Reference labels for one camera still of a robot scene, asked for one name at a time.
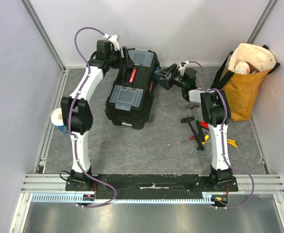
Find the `black plastic toolbox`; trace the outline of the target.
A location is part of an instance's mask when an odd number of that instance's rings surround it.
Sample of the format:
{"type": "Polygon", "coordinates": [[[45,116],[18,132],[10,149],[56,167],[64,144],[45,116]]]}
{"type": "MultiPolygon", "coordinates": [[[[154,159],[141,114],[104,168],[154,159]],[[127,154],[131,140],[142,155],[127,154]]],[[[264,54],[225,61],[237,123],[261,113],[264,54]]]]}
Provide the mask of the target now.
{"type": "Polygon", "coordinates": [[[155,71],[160,69],[158,56],[151,50],[128,49],[132,68],[120,68],[105,103],[105,114],[114,125],[137,130],[150,121],[154,90],[158,84],[155,71]]]}

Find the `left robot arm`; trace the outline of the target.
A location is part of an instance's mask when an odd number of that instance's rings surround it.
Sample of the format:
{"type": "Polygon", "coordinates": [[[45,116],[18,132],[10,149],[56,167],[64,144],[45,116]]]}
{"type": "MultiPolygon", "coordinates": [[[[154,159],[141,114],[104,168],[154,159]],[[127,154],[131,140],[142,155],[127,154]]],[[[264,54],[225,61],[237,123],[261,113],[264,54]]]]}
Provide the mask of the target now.
{"type": "Polygon", "coordinates": [[[61,99],[63,124],[70,135],[73,152],[73,165],[66,181],[66,191],[86,191],[94,187],[91,163],[88,155],[88,135],[93,125],[93,115],[89,101],[106,72],[120,68],[127,59],[121,56],[117,36],[98,40],[93,58],[86,61],[84,75],[76,89],[61,99]]]}

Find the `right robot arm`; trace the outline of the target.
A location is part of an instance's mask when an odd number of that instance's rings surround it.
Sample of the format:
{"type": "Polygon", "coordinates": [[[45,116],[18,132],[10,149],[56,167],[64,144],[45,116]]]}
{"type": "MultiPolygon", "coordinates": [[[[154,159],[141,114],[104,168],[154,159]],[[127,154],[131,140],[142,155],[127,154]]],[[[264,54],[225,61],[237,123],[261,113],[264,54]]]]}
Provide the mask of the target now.
{"type": "Polygon", "coordinates": [[[214,191],[225,189],[233,181],[233,170],[228,155],[227,130],[231,111],[225,92],[220,89],[197,87],[196,70],[187,68],[188,62],[172,64],[157,70],[161,78],[160,85],[169,90],[174,85],[181,88],[183,98],[194,104],[200,104],[203,121],[208,125],[212,143],[212,163],[209,186],[214,191]]]}

